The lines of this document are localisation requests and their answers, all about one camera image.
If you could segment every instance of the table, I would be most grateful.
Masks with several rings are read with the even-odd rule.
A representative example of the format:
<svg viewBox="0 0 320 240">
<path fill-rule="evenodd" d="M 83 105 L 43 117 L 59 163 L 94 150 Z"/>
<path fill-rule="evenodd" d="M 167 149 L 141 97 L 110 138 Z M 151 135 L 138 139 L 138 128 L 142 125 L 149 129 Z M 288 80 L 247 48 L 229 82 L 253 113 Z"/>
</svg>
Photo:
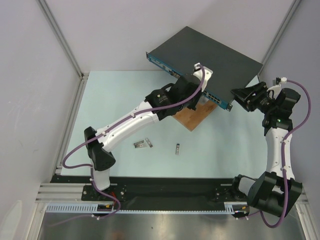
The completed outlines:
<svg viewBox="0 0 320 240">
<path fill-rule="evenodd" d="M 92 71 L 68 145 L 68 152 L 84 142 L 84 129 L 104 127 L 133 110 L 152 90 L 176 78 L 164 71 Z M 250 85 L 258 83 L 254 78 Z M 117 177 L 258 178 L 267 166 L 263 114 L 246 112 L 235 101 L 231 112 L 215 109 L 194 131 L 167 117 L 124 140 L 112 152 L 110 169 Z M 152 148 L 134 148 L 149 138 Z M 176 144 L 180 144 L 176 155 Z M 89 163 L 85 147 L 67 161 L 69 166 Z M 65 169 L 61 175 L 89 176 L 88 167 Z"/>
</svg>

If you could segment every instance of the small electronic component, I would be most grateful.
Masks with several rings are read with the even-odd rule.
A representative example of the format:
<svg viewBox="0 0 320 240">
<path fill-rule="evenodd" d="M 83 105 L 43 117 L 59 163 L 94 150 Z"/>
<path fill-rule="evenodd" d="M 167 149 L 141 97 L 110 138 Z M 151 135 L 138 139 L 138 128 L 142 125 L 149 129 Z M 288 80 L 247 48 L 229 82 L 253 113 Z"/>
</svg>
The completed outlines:
<svg viewBox="0 0 320 240">
<path fill-rule="evenodd" d="M 147 147 L 147 144 L 141 143 L 141 144 L 134 145 L 134 147 L 135 147 L 136 149 L 146 148 L 146 147 Z"/>
<path fill-rule="evenodd" d="M 175 155 L 179 155 L 180 144 L 178 143 L 175 147 Z"/>
<path fill-rule="evenodd" d="M 133 145 L 134 146 L 140 145 L 140 144 L 143 144 L 144 142 L 145 142 L 145 140 L 141 140 L 141 141 L 135 142 Z"/>
<path fill-rule="evenodd" d="M 146 143 L 149 145 L 150 148 L 153 147 L 152 143 L 150 142 L 149 138 L 145 139 Z"/>
</svg>

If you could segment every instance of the wooden board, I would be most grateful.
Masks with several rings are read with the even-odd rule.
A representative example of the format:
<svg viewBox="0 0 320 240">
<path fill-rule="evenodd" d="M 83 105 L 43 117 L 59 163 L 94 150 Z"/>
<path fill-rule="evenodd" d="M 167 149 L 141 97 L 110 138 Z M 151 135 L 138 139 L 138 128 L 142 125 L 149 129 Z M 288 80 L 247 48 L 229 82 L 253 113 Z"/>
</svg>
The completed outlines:
<svg viewBox="0 0 320 240">
<path fill-rule="evenodd" d="M 177 112 L 173 117 L 185 126 L 190 132 L 193 131 L 218 105 L 212 101 L 204 104 L 198 103 L 196 110 L 184 108 Z"/>
</svg>

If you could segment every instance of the black box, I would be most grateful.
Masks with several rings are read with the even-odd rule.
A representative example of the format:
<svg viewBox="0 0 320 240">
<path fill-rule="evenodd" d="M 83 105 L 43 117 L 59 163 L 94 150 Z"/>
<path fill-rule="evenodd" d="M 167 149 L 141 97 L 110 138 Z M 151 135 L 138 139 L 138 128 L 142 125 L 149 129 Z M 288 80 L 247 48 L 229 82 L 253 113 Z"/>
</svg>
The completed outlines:
<svg viewBox="0 0 320 240">
<path fill-rule="evenodd" d="M 147 59 L 178 78 L 201 63 L 211 69 L 204 95 L 221 108 L 231 110 L 232 89 L 244 88 L 262 64 L 186 26 L 150 53 Z"/>
</svg>

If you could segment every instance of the white arm segment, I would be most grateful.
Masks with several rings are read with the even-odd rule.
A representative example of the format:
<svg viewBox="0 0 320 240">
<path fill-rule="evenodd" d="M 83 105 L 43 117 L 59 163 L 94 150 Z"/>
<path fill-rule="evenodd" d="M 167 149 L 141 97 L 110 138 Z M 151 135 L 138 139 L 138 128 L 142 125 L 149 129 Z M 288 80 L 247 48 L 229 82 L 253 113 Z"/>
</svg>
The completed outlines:
<svg viewBox="0 0 320 240">
<path fill-rule="evenodd" d="M 97 133 L 95 135 L 98 136 L 102 132 L 106 132 L 108 128 L 110 128 L 114 124 L 118 123 L 119 121 L 126 118 L 127 116 L 130 116 L 133 113 L 151 108 L 152 106 L 148 102 L 143 101 L 139 104 L 139 106 L 137 106 L 133 111 L 131 111 L 127 115 L 123 116 L 122 118 L 118 119 L 117 121 L 113 122 L 108 126 L 97 129 Z M 158 116 L 157 114 L 153 114 L 152 111 L 139 114 L 134 118 L 131 118 L 125 121 L 124 123 L 120 124 L 119 126 L 115 127 L 110 132 L 106 133 L 105 136 L 100 137 L 98 139 L 98 142 L 103 143 L 103 149 L 109 153 L 127 137 L 131 136 L 132 134 L 136 133 L 137 131 L 146 126 L 157 122 L 159 122 Z M 104 171 L 96 171 L 93 168 L 93 179 L 99 190 L 105 190 L 110 186 L 109 176 L 110 168 Z"/>
<path fill-rule="evenodd" d="M 275 172 L 277 176 L 283 178 L 282 174 L 282 155 L 281 155 L 281 145 L 284 137 L 288 133 L 288 130 L 282 128 L 270 128 L 265 135 L 266 143 L 268 146 L 267 150 L 267 172 Z M 290 160 L 290 143 L 292 134 L 286 139 L 284 146 L 284 156 L 285 156 L 285 167 L 286 167 L 286 178 L 288 180 L 295 179 L 295 176 L 291 168 Z"/>
</svg>

